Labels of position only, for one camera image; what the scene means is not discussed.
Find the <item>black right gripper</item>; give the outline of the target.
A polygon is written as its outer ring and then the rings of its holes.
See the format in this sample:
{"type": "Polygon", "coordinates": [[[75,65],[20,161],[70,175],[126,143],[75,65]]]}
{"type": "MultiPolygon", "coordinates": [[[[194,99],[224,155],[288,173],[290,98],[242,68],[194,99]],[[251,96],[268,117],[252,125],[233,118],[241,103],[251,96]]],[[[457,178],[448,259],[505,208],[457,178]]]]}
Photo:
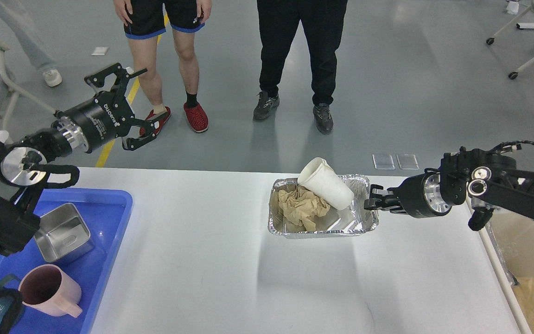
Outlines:
{"type": "Polygon", "coordinates": [[[452,208],[441,196],[438,173],[409,177],[398,187],[371,185],[369,198],[364,201],[364,209],[367,211],[406,213],[414,218],[442,217],[452,208]]]}

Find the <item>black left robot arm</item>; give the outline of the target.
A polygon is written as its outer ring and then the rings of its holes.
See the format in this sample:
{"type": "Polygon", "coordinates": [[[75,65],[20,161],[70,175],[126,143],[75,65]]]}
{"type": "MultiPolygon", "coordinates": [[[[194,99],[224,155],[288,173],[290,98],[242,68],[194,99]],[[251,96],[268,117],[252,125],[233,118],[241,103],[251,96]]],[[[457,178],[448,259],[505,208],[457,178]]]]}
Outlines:
{"type": "Polygon", "coordinates": [[[157,123],[167,120],[169,112],[139,120],[125,97],[129,81],[145,72],[130,72],[116,63],[86,76],[84,81],[95,90],[91,99],[56,110],[50,127],[18,142],[0,141],[0,255],[21,252],[38,231],[40,218],[34,209],[43,190],[77,183],[80,170],[54,165],[55,159],[76,151],[90,154],[118,137],[129,151],[156,139],[157,123]]]}

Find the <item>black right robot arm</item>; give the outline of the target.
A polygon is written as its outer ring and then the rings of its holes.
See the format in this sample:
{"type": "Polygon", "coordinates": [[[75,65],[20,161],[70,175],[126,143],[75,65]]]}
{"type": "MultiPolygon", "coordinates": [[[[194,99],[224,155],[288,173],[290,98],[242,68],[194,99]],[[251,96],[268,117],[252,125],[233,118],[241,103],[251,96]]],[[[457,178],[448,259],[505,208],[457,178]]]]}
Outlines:
{"type": "Polygon", "coordinates": [[[367,211],[388,211],[414,218],[447,215],[452,207],[471,200],[468,226],[481,230],[496,208],[515,212],[534,221],[534,172],[517,169],[507,152],[520,150],[533,141],[501,142],[490,150],[446,153],[438,168],[405,179],[400,186],[373,184],[364,202],[367,211]]]}

